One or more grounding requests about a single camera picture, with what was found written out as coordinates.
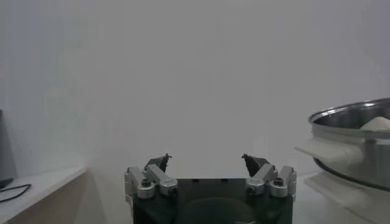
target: white table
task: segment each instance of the white table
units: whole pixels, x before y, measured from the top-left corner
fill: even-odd
[[[360,218],[347,212],[303,182],[304,179],[313,175],[315,173],[303,175],[297,179],[293,224],[364,223],[360,221]]]
[[[44,199],[65,184],[79,177],[87,170],[84,167],[75,167],[54,172],[43,173],[32,177],[17,178],[8,187],[31,184],[31,188],[22,196],[4,203],[0,203],[0,223],[5,223],[17,216],[38,201]],[[23,189],[0,193],[0,200],[16,195]]]

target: white wall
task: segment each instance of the white wall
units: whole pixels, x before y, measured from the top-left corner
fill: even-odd
[[[244,177],[240,156],[250,153],[311,172],[311,159],[293,150],[310,136],[307,117],[389,94],[386,0],[5,0],[0,8],[12,167],[24,176],[86,164],[102,223],[130,220],[128,165],[169,152],[172,176]]]

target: pot handle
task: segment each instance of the pot handle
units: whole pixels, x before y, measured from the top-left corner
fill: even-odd
[[[349,165],[360,163],[363,160],[363,154],[359,147],[322,138],[306,140],[295,149],[325,163],[346,163]]]
[[[307,178],[305,183],[343,208],[368,209],[373,205],[372,197],[366,191],[325,172]]]

